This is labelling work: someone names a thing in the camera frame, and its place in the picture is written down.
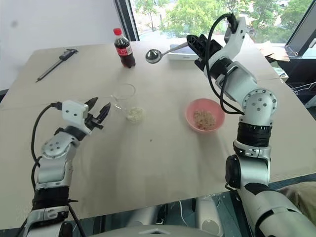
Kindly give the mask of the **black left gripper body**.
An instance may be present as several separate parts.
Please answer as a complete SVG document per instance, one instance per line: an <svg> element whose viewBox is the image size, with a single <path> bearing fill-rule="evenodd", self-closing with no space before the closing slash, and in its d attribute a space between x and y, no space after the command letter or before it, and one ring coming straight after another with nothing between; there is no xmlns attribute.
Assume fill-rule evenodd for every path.
<svg viewBox="0 0 316 237"><path fill-rule="evenodd" d="M91 131L95 128L102 130L104 127L101 122L90 113L88 113L87 118L84 120L84 124Z"/></svg>

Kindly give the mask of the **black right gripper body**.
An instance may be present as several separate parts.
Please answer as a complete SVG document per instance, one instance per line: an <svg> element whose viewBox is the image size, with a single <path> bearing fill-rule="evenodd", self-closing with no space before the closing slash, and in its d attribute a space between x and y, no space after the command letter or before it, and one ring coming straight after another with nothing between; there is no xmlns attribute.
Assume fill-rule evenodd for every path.
<svg viewBox="0 0 316 237"><path fill-rule="evenodd" d="M222 49L222 46L217 41L212 39L209 44L209 57L208 58L210 59L210 57L213 54L215 54L217 51L219 51L220 49ZM206 64L206 55L204 59L198 57L198 59L195 60L195 64L201 71L203 71Z"/></svg>

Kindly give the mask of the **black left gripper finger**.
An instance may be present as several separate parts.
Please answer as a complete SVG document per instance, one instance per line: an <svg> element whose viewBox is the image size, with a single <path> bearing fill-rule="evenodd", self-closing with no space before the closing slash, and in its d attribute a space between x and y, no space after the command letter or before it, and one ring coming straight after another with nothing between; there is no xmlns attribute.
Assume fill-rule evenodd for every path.
<svg viewBox="0 0 316 237"><path fill-rule="evenodd" d="M98 97L94 97L94 98L89 99L86 102L86 105L88 106L88 112L94 107L94 105L96 104L97 100L98 100Z"/></svg>
<svg viewBox="0 0 316 237"><path fill-rule="evenodd" d="M99 112L98 122L103 122L103 120L108 116L108 113L111 109L111 103L107 103Z"/></svg>

